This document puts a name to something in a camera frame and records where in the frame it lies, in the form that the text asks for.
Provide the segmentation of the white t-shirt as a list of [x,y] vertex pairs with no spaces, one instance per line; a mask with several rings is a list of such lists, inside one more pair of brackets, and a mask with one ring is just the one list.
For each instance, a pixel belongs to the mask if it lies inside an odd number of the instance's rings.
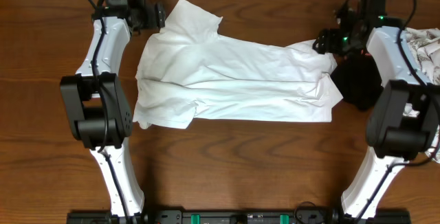
[[330,122],[342,94],[336,60],[312,41],[287,47],[220,35],[222,19],[179,0],[148,39],[135,75],[134,121],[187,128],[195,118]]

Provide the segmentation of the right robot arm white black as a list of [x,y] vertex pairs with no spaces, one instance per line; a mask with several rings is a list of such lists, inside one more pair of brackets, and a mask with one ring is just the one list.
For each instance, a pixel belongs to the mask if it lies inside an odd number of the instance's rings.
[[372,74],[379,76],[383,90],[366,125],[365,158],[327,222],[410,223],[408,210],[380,210],[377,204],[397,174],[416,167],[418,154],[432,146],[439,127],[439,87],[417,68],[401,19],[377,6],[357,11],[343,6],[336,19],[339,27],[321,31],[313,48],[341,56],[369,53]]

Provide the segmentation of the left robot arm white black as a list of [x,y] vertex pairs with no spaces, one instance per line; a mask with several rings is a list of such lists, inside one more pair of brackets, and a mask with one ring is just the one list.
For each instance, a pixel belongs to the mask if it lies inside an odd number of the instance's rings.
[[93,38],[82,65],[60,81],[71,133],[97,161],[107,187],[108,212],[77,212],[68,223],[148,223],[144,193],[129,152],[133,114],[119,70],[133,33],[165,26],[160,3],[98,0],[92,3]]

